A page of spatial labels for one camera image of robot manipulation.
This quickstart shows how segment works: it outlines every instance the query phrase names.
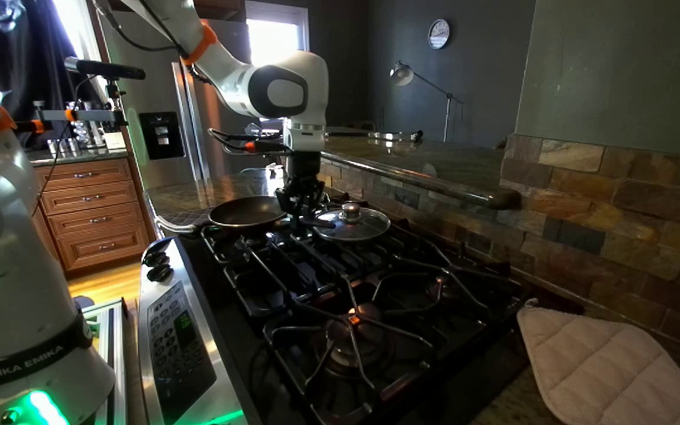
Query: wall clock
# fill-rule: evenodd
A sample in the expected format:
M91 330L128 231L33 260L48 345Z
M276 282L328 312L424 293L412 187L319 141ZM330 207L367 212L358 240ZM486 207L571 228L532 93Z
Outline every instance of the wall clock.
M447 19L434 19L432 28L431 28L431 45L432 50L441 50L450 45L454 36L454 28Z

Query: cooking utensil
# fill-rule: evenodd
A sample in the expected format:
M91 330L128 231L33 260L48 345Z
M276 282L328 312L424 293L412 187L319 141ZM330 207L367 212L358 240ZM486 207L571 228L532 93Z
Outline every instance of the cooking utensil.
M283 219L287 212L278 210L273 197L249 197L217 206L210 210L209 219L223 228L256 228Z
M360 204L343 204L340 210L321 212L315 231L328 240L372 240L391 228L391 218Z

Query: oven mitt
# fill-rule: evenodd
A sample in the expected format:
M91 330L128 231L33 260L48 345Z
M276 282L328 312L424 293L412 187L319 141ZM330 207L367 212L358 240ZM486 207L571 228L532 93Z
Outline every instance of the oven mitt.
M562 423L680 423L680 368L646 330L532 304L518 319L538 392Z

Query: oven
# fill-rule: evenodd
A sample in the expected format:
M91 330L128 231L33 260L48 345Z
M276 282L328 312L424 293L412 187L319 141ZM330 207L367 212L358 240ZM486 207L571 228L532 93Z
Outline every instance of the oven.
M149 423L467 423L525 367L525 291L406 221L200 227L144 256Z

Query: stone tile backsplash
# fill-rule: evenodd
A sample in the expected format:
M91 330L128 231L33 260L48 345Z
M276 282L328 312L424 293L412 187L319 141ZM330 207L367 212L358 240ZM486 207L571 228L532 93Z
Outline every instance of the stone tile backsplash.
M333 160L323 160L321 179L680 341L680 155L516 134L500 187L522 194L518 210L470 206Z

